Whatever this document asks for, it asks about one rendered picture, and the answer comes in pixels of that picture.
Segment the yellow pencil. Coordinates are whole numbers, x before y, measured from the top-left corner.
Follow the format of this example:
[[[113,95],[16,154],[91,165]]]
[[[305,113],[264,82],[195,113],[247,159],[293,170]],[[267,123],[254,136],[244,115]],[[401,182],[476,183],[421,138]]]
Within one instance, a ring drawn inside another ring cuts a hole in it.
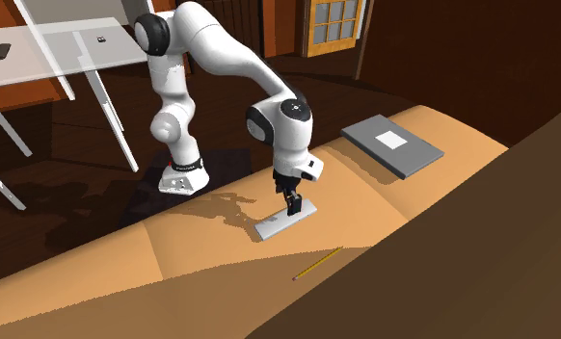
[[[315,268],[317,268],[318,266],[320,266],[322,263],[324,263],[325,261],[327,261],[329,258],[333,257],[334,255],[336,255],[337,253],[339,253],[340,251],[343,250],[343,247],[339,247],[339,248],[335,248],[334,250],[332,250],[331,252],[329,252],[328,254],[326,254],[324,257],[322,257],[321,259],[317,260],[316,262],[314,262],[313,264],[311,264],[310,266],[308,266],[306,269],[304,269],[303,271],[299,272],[298,274],[296,274],[295,276],[293,276],[291,278],[292,281],[296,281],[298,279],[300,279],[301,277],[303,277],[304,275],[308,274],[309,272],[311,272],[312,270],[314,270]]]

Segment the grey book with white label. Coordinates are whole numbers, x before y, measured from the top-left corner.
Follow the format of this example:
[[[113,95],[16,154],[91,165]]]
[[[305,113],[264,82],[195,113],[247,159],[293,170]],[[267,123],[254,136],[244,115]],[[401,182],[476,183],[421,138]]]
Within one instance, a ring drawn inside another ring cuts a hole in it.
[[[442,150],[381,115],[345,127],[340,134],[402,180],[444,155]]]

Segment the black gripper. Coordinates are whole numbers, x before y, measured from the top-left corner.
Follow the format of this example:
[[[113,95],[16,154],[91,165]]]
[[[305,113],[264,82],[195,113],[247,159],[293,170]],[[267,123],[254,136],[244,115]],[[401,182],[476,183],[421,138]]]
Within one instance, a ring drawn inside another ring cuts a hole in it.
[[[293,216],[302,211],[302,196],[297,194],[297,187],[301,183],[300,177],[287,176],[273,170],[275,191],[282,193],[287,206],[287,215]]]

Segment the white table with glass top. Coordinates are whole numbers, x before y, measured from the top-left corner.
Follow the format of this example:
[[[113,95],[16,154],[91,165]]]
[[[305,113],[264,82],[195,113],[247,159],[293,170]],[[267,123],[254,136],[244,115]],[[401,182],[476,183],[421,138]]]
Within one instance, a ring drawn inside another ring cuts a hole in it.
[[[143,63],[146,54],[112,16],[38,23],[23,0],[13,2],[26,24],[0,28],[0,43],[12,45],[7,58],[0,61],[0,87],[56,78],[68,98],[73,99],[75,94],[66,77],[85,74],[129,166],[137,171],[139,167],[124,138],[122,123],[98,72]],[[97,37],[106,41],[99,43]],[[25,156],[32,155],[1,112],[0,126]]]

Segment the yellow framed window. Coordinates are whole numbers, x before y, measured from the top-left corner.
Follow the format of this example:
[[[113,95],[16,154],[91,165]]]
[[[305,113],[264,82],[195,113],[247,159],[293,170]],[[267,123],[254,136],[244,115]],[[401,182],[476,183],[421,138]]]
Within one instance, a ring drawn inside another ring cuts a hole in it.
[[[311,58],[356,46],[372,0],[304,0],[301,56]]]

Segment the silver flat tablet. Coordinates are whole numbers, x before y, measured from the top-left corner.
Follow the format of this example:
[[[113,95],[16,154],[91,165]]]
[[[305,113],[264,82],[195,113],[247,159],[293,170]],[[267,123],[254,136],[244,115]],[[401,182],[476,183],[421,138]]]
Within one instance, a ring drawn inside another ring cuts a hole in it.
[[[317,208],[309,199],[304,199],[302,202],[302,209],[300,212],[295,213],[291,216],[288,215],[288,209],[285,208],[280,210],[276,214],[258,222],[254,225],[254,229],[257,232],[261,241],[266,241],[271,237],[282,232],[291,225],[313,215],[317,212]]]

